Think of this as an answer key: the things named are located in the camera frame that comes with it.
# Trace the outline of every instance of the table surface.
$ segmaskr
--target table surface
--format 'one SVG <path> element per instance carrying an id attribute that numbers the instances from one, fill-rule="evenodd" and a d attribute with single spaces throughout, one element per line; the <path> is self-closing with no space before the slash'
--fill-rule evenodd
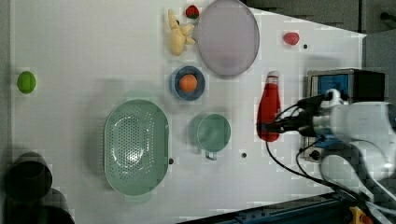
<path id="1" fill-rule="evenodd" d="M 259 55 L 244 74 L 225 79 L 206 67 L 196 45 L 180 57 L 167 47 L 167 9 L 185 23 L 187 5 L 202 10 L 210 2 L 11 1 L 11 80 L 24 70 L 37 79 L 29 95 L 12 86 L 13 159 L 26 151 L 43 155 L 77 223 L 176 223 L 331 191 L 269 158 L 255 134 L 256 113 L 269 71 L 281 75 L 285 108 L 302 98 L 308 70 L 360 68 L 364 35 L 251 9 L 261 33 Z M 297 46 L 284 44 L 286 31 L 299 32 Z M 168 88 L 171 73 L 184 65 L 200 68 L 207 82 L 193 103 Z M 109 186 L 102 143 L 109 113 L 148 94 L 170 123 L 175 163 L 143 203 L 147 197 L 125 197 Z M 189 122 L 203 112 L 223 114 L 232 125 L 231 142 L 217 161 L 207 160 L 187 136 Z M 270 146 L 296 169 L 300 142 L 297 133 L 287 133 Z M 318 167 L 307 163 L 306 169 Z"/>

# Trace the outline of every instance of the red strawberry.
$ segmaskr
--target red strawberry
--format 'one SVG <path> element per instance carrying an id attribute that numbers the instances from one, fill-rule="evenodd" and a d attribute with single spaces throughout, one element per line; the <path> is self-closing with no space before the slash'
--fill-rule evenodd
<path id="1" fill-rule="evenodd" d="M 186 16 L 190 19 L 197 19 L 199 17 L 199 10 L 196 6 L 189 6 L 186 9 Z"/>

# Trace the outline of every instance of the purple plate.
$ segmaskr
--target purple plate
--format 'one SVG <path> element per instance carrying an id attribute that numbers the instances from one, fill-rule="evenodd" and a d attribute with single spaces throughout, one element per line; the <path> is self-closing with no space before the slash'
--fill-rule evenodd
<path id="1" fill-rule="evenodd" d="M 250 9 L 238 0 L 217 0 L 205 9 L 197 42 L 209 68 L 219 75 L 245 72 L 256 59 L 260 33 Z"/>

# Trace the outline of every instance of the green mug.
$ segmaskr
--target green mug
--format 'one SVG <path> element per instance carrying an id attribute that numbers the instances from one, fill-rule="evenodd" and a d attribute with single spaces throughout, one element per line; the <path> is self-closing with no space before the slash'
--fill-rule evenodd
<path id="1" fill-rule="evenodd" d="M 217 159 L 216 153 L 227 146 L 230 137 L 230 123 L 220 114 L 200 115 L 191 121 L 190 139 L 196 146 L 205 150 L 206 158 L 209 160 Z"/>

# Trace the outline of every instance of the orange fruit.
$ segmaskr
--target orange fruit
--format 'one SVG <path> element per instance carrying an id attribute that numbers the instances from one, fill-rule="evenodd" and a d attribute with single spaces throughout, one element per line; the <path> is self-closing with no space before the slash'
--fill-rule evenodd
<path id="1" fill-rule="evenodd" d="M 197 89 L 197 78 L 193 74 L 188 74 L 180 80 L 179 85 L 185 92 L 195 91 Z"/>

